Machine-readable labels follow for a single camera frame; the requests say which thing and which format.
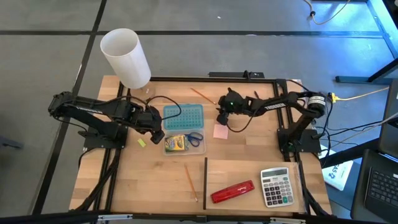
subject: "blue plastic tray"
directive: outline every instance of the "blue plastic tray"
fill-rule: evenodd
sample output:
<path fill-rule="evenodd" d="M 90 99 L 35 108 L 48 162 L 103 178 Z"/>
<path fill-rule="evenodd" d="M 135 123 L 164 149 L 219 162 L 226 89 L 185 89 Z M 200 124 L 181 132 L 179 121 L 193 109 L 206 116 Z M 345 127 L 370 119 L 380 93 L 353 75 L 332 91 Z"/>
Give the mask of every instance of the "blue plastic tray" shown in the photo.
<path fill-rule="evenodd" d="M 175 118 L 164 120 L 164 128 L 166 130 L 181 130 L 181 129 L 198 129 L 205 125 L 203 106 L 202 105 L 180 105 L 181 114 Z M 164 106 L 163 117 L 178 114 L 178 106 Z"/>

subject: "blue scissors handle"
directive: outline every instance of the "blue scissors handle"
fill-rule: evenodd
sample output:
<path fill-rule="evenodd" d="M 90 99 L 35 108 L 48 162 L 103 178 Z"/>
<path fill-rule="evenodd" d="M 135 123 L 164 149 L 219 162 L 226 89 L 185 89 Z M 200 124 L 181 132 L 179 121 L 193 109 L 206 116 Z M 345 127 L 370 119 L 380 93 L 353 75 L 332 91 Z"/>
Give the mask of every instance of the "blue scissors handle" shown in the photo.
<path fill-rule="evenodd" d="M 200 145 L 200 141 L 203 140 L 203 135 L 197 132 L 192 132 L 190 134 L 186 134 L 185 136 L 194 147 L 198 147 Z"/>

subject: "wooden pencil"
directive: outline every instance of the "wooden pencil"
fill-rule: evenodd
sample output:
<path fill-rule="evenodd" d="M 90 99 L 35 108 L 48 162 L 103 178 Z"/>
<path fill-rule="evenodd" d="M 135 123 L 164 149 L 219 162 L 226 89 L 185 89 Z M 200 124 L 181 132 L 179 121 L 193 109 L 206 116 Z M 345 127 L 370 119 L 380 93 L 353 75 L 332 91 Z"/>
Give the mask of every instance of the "wooden pencil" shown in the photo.
<path fill-rule="evenodd" d="M 189 180 L 189 184 L 191 185 L 192 192 L 195 196 L 195 200 L 198 202 L 198 196 L 197 196 L 197 193 L 195 192 L 195 189 L 193 188 L 192 180 L 191 180 L 191 177 L 189 176 L 189 172 L 188 172 L 188 167 L 186 164 L 184 164 L 184 166 L 185 166 L 185 173 L 187 174 L 187 177 Z"/>
<path fill-rule="evenodd" d="M 205 95 L 201 94 L 198 90 L 191 88 L 191 90 L 195 91 L 196 93 L 198 93 L 199 95 L 201 95 L 204 99 L 210 101 L 211 103 L 213 103 L 214 105 L 217 105 L 216 102 L 212 101 L 211 99 L 207 98 Z"/>

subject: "white cylinder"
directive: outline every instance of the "white cylinder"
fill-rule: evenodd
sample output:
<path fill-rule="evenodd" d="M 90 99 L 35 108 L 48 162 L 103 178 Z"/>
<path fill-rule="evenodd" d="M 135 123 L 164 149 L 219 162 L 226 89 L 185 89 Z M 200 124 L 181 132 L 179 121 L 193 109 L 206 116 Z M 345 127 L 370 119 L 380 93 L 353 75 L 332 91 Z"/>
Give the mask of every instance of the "white cylinder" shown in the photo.
<path fill-rule="evenodd" d="M 108 32 L 99 45 L 124 86 L 138 89 L 150 80 L 150 69 L 138 35 L 130 29 Z"/>

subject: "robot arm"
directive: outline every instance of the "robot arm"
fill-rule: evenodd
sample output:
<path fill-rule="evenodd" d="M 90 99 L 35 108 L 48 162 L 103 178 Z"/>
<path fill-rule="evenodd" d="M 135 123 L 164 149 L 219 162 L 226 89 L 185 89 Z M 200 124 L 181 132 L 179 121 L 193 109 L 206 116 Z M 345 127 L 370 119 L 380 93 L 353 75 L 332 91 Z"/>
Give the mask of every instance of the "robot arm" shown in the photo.
<path fill-rule="evenodd" d="M 164 137 L 162 131 L 162 118 L 159 111 L 153 106 L 142 106 L 131 103 L 121 98 L 111 101 L 93 100 L 90 98 L 73 96 L 70 92 L 62 92 L 55 95 L 50 106 L 49 113 L 54 118 L 75 118 L 87 124 L 96 132 L 79 131 L 85 138 L 101 138 L 115 140 L 120 138 L 121 126 L 127 126 L 138 133 L 150 132 L 151 141 L 158 144 Z M 111 122 L 102 121 L 92 113 L 107 116 Z"/>
<path fill-rule="evenodd" d="M 305 97 L 308 98 L 308 106 L 306 108 L 297 103 L 300 98 Z M 307 141 L 310 138 L 313 138 L 312 136 L 316 135 L 315 130 L 305 129 L 315 118 L 320 118 L 325 114 L 325 97 L 320 93 L 311 91 L 302 93 L 290 92 L 287 95 L 280 95 L 267 100 L 261 100 L 251 97 L 245 97 L 244 99 L 239 93 L 228 88 L 228 94 L 226 96 L 222 96 L 218 104 L 220 105 L 220 108 L 217 109 L 220 114 L 217 116 L 217 121 L 222 125 L 227 125 L 228 116 L 231 113 L 257 117 L 270 110 L 276 110 L 278 108 L 284 108 L 287 106 L 293 107 L 301 112 L 302 115 L 297 122 L 290 124 L 289 128 L 280 128 L 277 130 L 281 152 L 294 152 L 295 150 L 313 150 L 314 152 L 320 151 L 320 146 L 314 147 L 311 145 L 310 147 L 306 147 L 301 145 L 300 141 L 302 140 L 302 136 L 304 136 L 304 132 L 306 134 L 303 138 Z"/>
<path fill-rule="evenodd" d="M 307 108 L 297 102 L 300 98 L 309 98 Z M 287 106 L 297 109 L 310 118 L 320 118 L 325 113 L 325 97 L 311 91 L 302 93 L 290 92 L 287 95 L 262 100 L 248 96 L 244 99 L 239 93 L 228 88 L 228 94 L 222 96 L 218 104 L 220 105 L 220 108 L 218 108 L 220 114 L 217 117 L 217 121 L 222 125 L 226 125 L 228 115 L 231 113 L 257 117 L 267 111 Z"/>

